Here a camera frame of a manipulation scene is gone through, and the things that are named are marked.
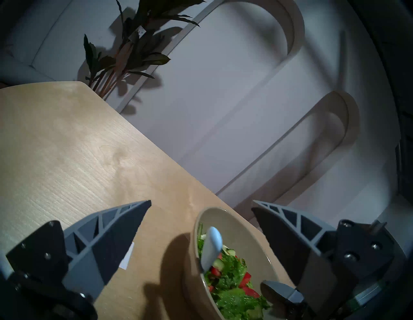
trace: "lettuce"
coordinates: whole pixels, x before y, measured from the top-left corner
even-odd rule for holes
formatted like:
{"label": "lettuce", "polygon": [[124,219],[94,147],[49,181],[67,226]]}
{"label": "lettuce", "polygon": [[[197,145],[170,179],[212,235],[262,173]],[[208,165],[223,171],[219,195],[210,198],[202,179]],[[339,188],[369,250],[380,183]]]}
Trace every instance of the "lettuce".
{"label": "lettuce", "polygon": [[248,310],[269,308],[269,305],[263,296],[260,298],[253,298],[247,296],[244,290],[239,288],[221,291],[214,294],[213,298],[224,318],[230,320],[249,320],[250,313]]}

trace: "bolt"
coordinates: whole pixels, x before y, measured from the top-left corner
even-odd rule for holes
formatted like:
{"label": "bolt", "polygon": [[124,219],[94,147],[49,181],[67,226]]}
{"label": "bolt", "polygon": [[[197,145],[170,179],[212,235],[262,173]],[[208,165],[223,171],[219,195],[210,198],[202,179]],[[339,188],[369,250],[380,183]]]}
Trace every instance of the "bolt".
{"label": "bolt", "polygon": [[351,260],[351,261],[357,261],[357,260],[358,260],[357,257],[356,257],[354,254],[352,254],[352,253],[347,253],[347,254],[345,254],[345,255],[344,255],[344,258],[345,258],[345,259],[348,259],[348,260]]}
{"label": "bolt", "polygon": [[343,226],[345,226],[345,227],[347,227],[347,228],[353,226],[353,223],[352,223],[350,220],[341,220],[341,221],[340,221],[340,224],[343,225]]}
{"label": "bolt", "polygon": [[371,244],[371,247],[372,247],[373,249],[375,249],[375,250],[381,250],[381,246],[380,246],[380,244],[377,243],[377,242],[373,242],[373,243]]}

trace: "spoon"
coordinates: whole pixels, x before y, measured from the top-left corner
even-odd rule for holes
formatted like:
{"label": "spoon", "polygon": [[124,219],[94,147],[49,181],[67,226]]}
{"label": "spoon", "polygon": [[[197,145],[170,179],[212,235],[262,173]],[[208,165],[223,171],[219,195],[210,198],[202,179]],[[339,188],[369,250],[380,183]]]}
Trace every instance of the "spoon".
{"label": "spoon", "polygon": [[222,249],[222,237],[217,228],[210,227],[206,234],[201,255],[203,273],[209,270]]}

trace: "green leafy vegetable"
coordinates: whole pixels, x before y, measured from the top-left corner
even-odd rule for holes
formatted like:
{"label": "green leafy vegetable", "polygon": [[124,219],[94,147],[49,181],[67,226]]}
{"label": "green leafy vegetable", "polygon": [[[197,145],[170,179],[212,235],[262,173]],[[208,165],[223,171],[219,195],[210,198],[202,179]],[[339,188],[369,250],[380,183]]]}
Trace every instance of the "green leafy vegetable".
{"label": "green leafy vegetable", "polygon": [[201,259],[202,248],[204,247],[204,241],[203,239],[201,239],[201,236],[202,236],[202,223],[200,223],[198,226],[198,236],[197,236],[199,259]]}
{"label": "green leafy vegetable", "polygon": [[222,269],[222,275],[216,288],[218,290],[228,290],[238,287],[247,272],[244,259],[240,261],[234,256],[223,254],[222,262],[224,262],[224,268]]}
{"label": "green leafy vegetable", "polygon": [[[202,224],[199,224],[197,233],[198,254],[201,257],[204,245]],[[220,257],[222,261],[220,273],[211,268],[205,274],[205,282],[209,287],[212,299],[225,319],[228,320],[260,320],[263,318],[262,309],[270,306],[267,300],[252,289],[252,283],[245,284],[247,265],[244,259],[237,258],[235,251],[223,246]]]}
{"label": "green leafy vegetable", "polygon": [[253,298],[247,296],[244,290],[235,288],[231,290],[221,291],[215,295],[215,303],[221,311],[225,319],[242,319],[249,320],[251,310],[260,310],[269,308],[269,305],[264,297]]}

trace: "tomato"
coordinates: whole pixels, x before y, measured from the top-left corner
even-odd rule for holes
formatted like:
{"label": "tomato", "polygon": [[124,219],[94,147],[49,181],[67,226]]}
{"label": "tomato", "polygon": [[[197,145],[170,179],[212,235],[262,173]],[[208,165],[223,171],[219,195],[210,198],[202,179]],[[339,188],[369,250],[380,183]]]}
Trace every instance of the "tomato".
{"label": "tomato", "polygon": [[221,272],[219,272],[219,270],[215,267],[211,267],[211,273],[216,276],[216,277],[220,277],[221,276]]}
{"label": "tomato", "polygon": [[238,288],[245,287],[245,285],[249,282],[250,279],[251,279],[251,275],[248,272],[245,273],[245,276],[242,278],[241,283],[238,286]]}
{"label": "tomato", "polygon": [[244,290],[244,292],[247,296],[251,296],[253,298],[259,298],[260,297],[258,292],[256,292],[255,290],[253,290],[249,287],[243,287],[242,289]]}

